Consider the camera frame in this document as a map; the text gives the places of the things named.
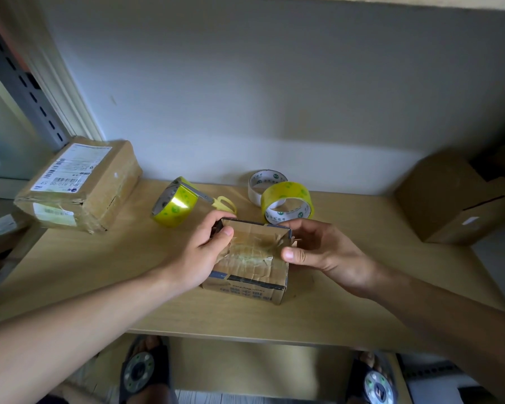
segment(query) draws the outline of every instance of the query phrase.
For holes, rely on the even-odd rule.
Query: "blue stripe on box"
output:
[[[209,274],[210,278],[217,278],[217,279],[225,279],[228,276],[228,274],[225,274],[223,272],[217,272],[217,271],[212,271],[211,274]]]

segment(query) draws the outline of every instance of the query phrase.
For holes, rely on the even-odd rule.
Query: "white tape roll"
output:
[[[287,182],[288,179],[283,173],[279,173],[276,170],[260,170],[254,173],[249,179],[249,200],[251,203],[260,206],[260,199],[262,198],[263,190],[267,189],[276,183]],[[272,206],[272,208],[278,207],[284,204],[284,200],[278,201]]]

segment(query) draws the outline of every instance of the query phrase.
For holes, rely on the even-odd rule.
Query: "small cardboard box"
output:
[[[19,210],[13,200],[0,199],[0,236],[28,227],[34,218]]]
[[[279,305],[288,285],[288,263],[281,259],[281,250],[291,246],[292,230],[222,218],[214,233],[225,226],[233,227],[234,237],[202,287]]]
[[[130,142],[76,137],[17,194],[15,204],[45,227],[106,231],[141,175]]]
[[[505,178],[486,182],[451,150],[421,160],[395,197],[423,242],[471,245],[505,221]]]

